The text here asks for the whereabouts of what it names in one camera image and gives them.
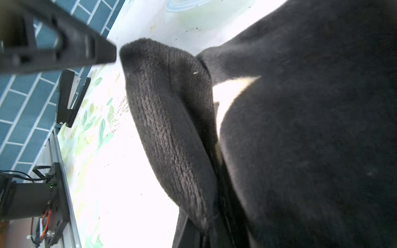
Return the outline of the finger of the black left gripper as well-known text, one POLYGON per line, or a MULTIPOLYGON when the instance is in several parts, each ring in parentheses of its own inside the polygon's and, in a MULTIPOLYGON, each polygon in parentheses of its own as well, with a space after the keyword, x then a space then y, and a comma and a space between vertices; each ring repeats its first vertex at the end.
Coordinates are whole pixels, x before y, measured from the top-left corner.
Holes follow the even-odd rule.
POLYGON ((76 98, 76 101, 75 101, 72 109, 67 110, 68 113, 67 113, 66 127, 72 128, 73 123, 77 117, 78 111, 82 105, 82 102, 84 100, 85 94, 88 90, 90 83, 91 83, 91 78, 87 77, 86 81, 83 85, 83 88, 82 88, 81 92, 79 93, 78 97, 76 98))
POLYGON ((72 110, 69 106, 69 98, 73 86, 75 73, 70 70, 63 70, 59 80, 59 100, 57 104, 56 122, 60 125, 68 123, 72 110))

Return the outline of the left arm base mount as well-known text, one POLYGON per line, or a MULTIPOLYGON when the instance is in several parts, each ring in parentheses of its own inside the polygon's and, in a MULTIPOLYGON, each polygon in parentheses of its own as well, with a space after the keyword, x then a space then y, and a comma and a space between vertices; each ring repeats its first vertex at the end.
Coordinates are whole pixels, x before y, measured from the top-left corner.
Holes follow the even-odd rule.
POLYGON ((52 166, 38 166, 33 170, 37 178, 16 171, 1 171, 1 221, 38 218, 33 245, 39 247, 48 230, 51 205, 58 193, 52 178, 52 166))

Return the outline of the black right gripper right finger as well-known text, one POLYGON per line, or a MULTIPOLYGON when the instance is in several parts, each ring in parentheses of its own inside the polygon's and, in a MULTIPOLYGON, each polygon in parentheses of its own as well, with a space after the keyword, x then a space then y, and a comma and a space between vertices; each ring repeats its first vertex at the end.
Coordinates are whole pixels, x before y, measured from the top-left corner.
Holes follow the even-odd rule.
POLYGON ((179 210, 172 248, 204 248, 204 236, 187 213, 179 210))

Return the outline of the black pillowcase with cream flowers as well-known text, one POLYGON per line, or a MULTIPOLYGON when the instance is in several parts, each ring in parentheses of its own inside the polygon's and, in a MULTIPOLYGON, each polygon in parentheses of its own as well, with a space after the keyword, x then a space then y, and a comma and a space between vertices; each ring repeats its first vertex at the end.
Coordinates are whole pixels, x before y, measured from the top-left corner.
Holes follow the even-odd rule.
POLYGON ((139 39, 120 59, 205 248, 396 247, 396 1, 287 1, 197 56, 139 39))

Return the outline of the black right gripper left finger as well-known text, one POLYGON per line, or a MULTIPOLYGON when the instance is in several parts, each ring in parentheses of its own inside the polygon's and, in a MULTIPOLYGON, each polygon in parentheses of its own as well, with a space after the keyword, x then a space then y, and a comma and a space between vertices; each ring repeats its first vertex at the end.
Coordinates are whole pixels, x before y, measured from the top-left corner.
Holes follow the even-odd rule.
POLYGON ((113 63, 117 1, 1 1, 1 73, 113 63))

